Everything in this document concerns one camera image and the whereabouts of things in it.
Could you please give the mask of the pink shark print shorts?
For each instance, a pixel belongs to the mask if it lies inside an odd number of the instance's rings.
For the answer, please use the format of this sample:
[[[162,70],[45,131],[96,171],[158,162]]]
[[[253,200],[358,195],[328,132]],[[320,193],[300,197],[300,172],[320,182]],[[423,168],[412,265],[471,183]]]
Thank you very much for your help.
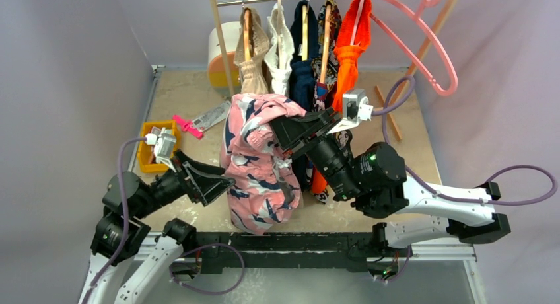
[[[234,95],[221,144],[220,166],[235,183],[227,190],[232,224],[263,235],[287,222],[302,199],[302,190],[271,129],[272,120],[299,117],[305,110],[279,94]]]

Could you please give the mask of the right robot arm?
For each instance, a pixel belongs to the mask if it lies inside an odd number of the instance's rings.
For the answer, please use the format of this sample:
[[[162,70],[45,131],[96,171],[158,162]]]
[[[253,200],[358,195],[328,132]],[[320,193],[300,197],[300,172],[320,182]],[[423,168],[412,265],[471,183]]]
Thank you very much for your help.
[[[358,126],[371,113],[327,109],[281,116],[270,125],[284,154],[308,157],[335,200],[348,201],[378,220],[370,239],[376,254],[452,236],[461,243],[488,244],[510,233],[508,217],[493,208],[500,197],[494,182],[472,189],[424,184],[406,171],[404,159],[386,142],[374,143],[358,156],[340,146],[335,133]]]

